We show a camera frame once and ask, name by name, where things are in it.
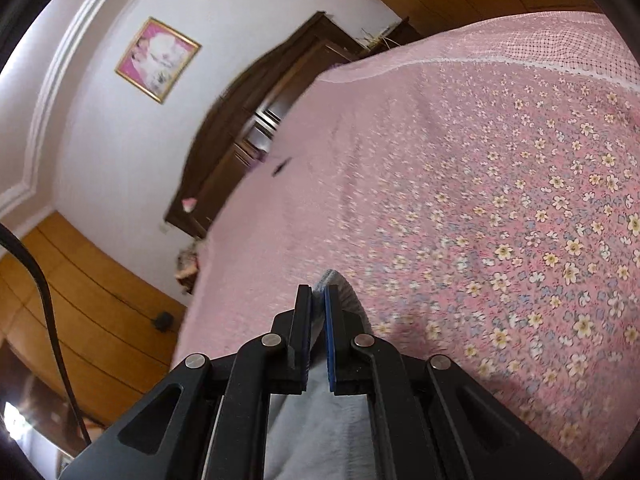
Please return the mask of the grey pants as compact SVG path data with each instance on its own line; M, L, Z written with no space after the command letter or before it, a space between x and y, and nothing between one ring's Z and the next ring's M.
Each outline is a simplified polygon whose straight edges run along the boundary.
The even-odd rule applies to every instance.
M324 350L323 292L335 285L340 306L372 332L362 305L344 276L327 270L312 289L311 358L306 391L271 397L266 479L374 479L375 459L365 396L336 396L329 389Z

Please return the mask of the yellow wooden wardrobe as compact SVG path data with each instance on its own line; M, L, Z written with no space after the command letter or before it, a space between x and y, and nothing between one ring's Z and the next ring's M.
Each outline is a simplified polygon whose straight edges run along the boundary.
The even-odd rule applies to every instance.
M186 308L138 278L54 212L23 238L51 289L55 326L80 408L109 425L168 372ZM152 319L167 311L167 333Z

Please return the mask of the small pink item on headboard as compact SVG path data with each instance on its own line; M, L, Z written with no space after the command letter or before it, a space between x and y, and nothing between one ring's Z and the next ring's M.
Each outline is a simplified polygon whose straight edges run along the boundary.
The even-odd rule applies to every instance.
M183 211L186 212L187 214L190 214L190 212L194 211L194 208L196 207L198 200L193 197L185 198L181 203L182 203Z

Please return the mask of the pink floral bed cover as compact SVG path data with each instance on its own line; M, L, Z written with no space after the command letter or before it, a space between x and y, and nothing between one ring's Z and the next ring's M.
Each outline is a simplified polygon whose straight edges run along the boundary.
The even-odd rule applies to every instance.
M320 75L208 230L175 356L329 270L588 479L639 420L639 66L588 12L494 18Z

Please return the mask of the dark wooden headboard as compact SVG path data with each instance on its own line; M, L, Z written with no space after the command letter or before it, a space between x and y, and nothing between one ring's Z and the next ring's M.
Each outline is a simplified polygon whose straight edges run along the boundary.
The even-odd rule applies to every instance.
M266 159L295 101L331 67L356 61L358 42L318 11L285 42L258 58L229 84L198 129L165 221L204 237L250 168ZM194 211L182 209L196 198Z

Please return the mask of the gold framed picture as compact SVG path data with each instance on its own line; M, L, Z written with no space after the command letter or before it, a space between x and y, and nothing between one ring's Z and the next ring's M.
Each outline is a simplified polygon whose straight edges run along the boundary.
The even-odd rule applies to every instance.
M115 67L115 73L163 104L201 45L156 18L148 18Z

